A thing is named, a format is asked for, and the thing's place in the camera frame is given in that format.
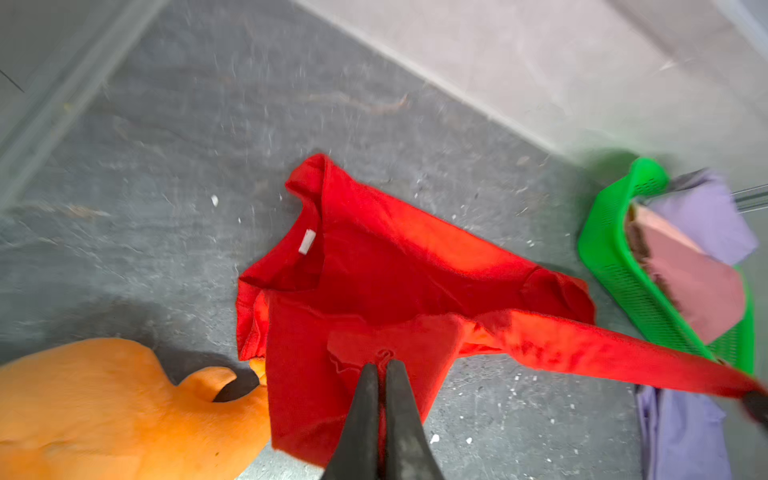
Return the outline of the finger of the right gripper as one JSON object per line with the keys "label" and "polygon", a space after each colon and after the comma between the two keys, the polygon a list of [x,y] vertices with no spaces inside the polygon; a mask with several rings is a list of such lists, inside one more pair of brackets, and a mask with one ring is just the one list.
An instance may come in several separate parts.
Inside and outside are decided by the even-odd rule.
{"label": "finger of the right gripper", "polygon": [[741,399],[741,404],[750,417],[768,429],[768,396],[762,391],[751,391]]}

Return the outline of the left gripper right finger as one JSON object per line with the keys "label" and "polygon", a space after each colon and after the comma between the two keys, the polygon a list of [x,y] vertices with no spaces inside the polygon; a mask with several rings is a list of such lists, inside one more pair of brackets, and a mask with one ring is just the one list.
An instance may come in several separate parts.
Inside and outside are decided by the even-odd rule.
{"label": "left gripper right finger", "polygon": [[443,480],[425,436],[405,364],[391,360],[385,381],[385,478]]}

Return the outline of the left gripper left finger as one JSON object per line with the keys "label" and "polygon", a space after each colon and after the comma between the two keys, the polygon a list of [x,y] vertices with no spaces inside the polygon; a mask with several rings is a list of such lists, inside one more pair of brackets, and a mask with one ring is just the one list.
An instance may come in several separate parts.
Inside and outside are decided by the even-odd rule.
{"label": "left gripper left finger", "polygon": [[366,364],[359,377],[346,421],[323,480],[377,478],[379,436],[379,377]]}

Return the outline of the red t shirt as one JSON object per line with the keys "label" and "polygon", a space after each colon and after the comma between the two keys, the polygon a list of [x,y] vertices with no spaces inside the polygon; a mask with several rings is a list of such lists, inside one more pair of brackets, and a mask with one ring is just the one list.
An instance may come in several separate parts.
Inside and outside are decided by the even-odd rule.
{"label": "red t shirt", "polygon": [[587,285],[307,158],[302,210],[239,278],[238,353],[262,359],[272,444],[326,465],[364,366],[406,366],[426,417],[453,363],[507,354],[538,370],[742,398],[759,383],[600,328]]}

